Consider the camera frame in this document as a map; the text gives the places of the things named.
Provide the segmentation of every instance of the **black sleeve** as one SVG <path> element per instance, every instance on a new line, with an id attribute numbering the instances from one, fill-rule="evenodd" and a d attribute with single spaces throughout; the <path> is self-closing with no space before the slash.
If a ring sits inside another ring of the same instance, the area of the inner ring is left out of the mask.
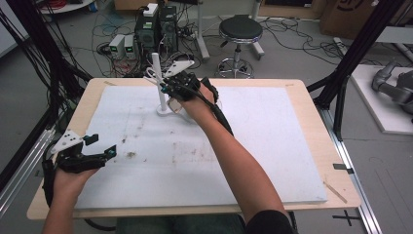
<path id="1" fill-rule="evenodd" d="M 288 218 L 281 212 L 263 211 L 246 225 L 246 234 L 292 234 Z"/>

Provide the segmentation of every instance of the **desk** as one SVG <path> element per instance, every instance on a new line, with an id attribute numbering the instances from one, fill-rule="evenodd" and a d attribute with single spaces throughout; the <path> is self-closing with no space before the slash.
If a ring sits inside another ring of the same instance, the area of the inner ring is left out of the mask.
<path id="1" fill-rule="evenodd" d="M 285 88 L 305 139 L 314 157 L 315 164 L 324 183 L 328 201 L 321 204 L 288 204 L 289 211 L 309 209 L 338 209 L 356 208 L 360 205 L 357 192 L 350 180 L 347 171 L 335 170 L 333 164 L 342 164 L 342 160 L 331 142 L 327 130 L 319 117 L 313 101 L 306 87 L 299 80 L 278 79 L 211 79 L 213 85 L 232 87 L 279 87 Z M 118 86 L 152 86 L 143 79 L 93 79 L 79 103 L 68 128 L 78 135 L 85 134 L 94 115 L 104 88 L 108 85 Z M 139 208 L 139 209 L 87 209 L 76 210 L 75 217 L 104 217 L 130 215 L 184 215 L 184 214 L 212 214 L 212 213 L 239 213 L 237 205 L 208 206 L 208 207 L 173 207 L 173 208 Z M 48 207 L 41 186 L 34 196 L 27 216 L 30 219 L 44 219 Z"/>

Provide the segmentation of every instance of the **white platform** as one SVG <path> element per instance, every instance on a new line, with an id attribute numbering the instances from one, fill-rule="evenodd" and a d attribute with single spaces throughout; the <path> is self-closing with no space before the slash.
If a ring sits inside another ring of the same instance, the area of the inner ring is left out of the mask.
<path id="1" fill-rule="evenodd" d="M 284 88 L 219 87 L 236 138 L 270 176 L 285 203 L 325 202 L 326 193 Z M 236 200 L 199 128 L 156 114 L 156 87 L 107 87 L 85 154 L 117 144 L 118 156 L 87 183 L 77 208 L 233 205 Z"/>
<path id="2" fill-rule="evenodd" d="M 371 89 L 374 75 L 382 68 L 383 66 L 359 65 L 353 72 L 352 80 L 383 133 L 413 135 L 413 115 L 404 112 L 389 96 Z M 398 75 L 410 70 L 412 68 L 396 67 L 388 83 L 395 86 Z"/>

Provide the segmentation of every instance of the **gray floor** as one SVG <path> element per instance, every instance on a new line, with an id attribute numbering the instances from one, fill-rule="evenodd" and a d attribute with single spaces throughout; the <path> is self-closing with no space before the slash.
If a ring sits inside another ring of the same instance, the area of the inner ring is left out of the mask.
<path id="1" fill-rule="evenodd" d="M 101 42 L 110 41 L 110 37 L 99 37 L 102 32 L 111 33 L 110 28 L 103 24 L 113 23 L 124 26 L 119 33 L 125 33 L 133 28 L 132 15 L 119 15 L 113 10 L 99 13 L 77 11 L 58 16 L 61 29 L 73 48 L 76 59 L 94 77 L 103 77 L 108 73 L 109 65 L 105 58 L 95 55 L 103 71 L 96 64 L 91 49 Z M 205 35 L 217 35 L 219 18 L 205 19 L 205 28 L 212 28 Z M 318 46 L 321 42 L 331 43 L 332 38 L 319 34 L 317 21 L 298 21 L 298 30 L 313 37 L 311 45 Z M 250 61 L 255 69 L 256 78 L 268 79 L 300 79 L 306 85 L 322 79 L 330 74 L 340 60 L 328 57 L 322 50 L 312 50 L 311 53 L 329 62 L 310 56 L 302 50 L 291 50 L 281 46 L 302 48 L 306 38 L 296 32 L 277 32 L 277 39 L 265 32 L 260 45 L 266 55 L 257 60 L 249 47 L 244 47 L 242 57 Z M 206 44 L 210 60 L 194 70 L 198 77 L 214 77 L 216 65 L 224 58 L 231 57 L 234 45 L 228 44 L 219 48 L 222 39 L 206 36 Z M 391 58 L 405 66 L 411 62 L 397 51 L 388 49 L 390 45 L 376 44 L 366 56 L 367 59 L 378 60 L 385 64 Z M 46 109 L 46 89 L 37 79 L 31 65 L 19 50 L 13 50 L 0 59 L 0 113 L 2 123 L 0 169 L 17 151 L 23 140 L 34 127 L 37 120 Z M 343 119 L 343 138 L 351 155 L 355 169 L 370 201 L 383 233 L 413 233 L 413 185 L 409 181 L 413 169 L 413 136 L 389 135 L 380 132 L 366 105 L 362 101 L 354 85 L 349 82 L 345 113 Z M 1 233 L 33 233 L 40 232 L 42 221 L 26 218 L 26 211 L 41 182 L 35 172 L 20 191 L 11 207 L 0 220 Z M 356 210 L 347 210 L 349 216 L 358 217 Z M 348 222 L 334 215 L 345 215 L 344 210 L 305 211 L 296 212 L 300 233 L 364 233 L 360 220 Z M 113 225 L 114 219 L 102 219 L 97 222 Z M 75 222 L 76 233 L 100 233 L 90 228 L 83 220 Z"/>

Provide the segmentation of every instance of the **person's right hand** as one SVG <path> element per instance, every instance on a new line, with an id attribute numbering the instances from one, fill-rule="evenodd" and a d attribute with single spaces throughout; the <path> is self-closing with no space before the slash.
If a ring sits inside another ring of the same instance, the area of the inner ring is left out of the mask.
<path id="1" fill-rule="evenodd" d="M 201 84 L 200 93 L 207 99 L 209 102 L 214 103 L 213 93 Z M 198 124 L 201 124 L 203 121 L 214 120 L 215 116 L 210 110 L 209 106 L 201 100 L 199 97 L 194 97 L 187 101 L 179 102 L 185 111 L 191 116 Z"/>

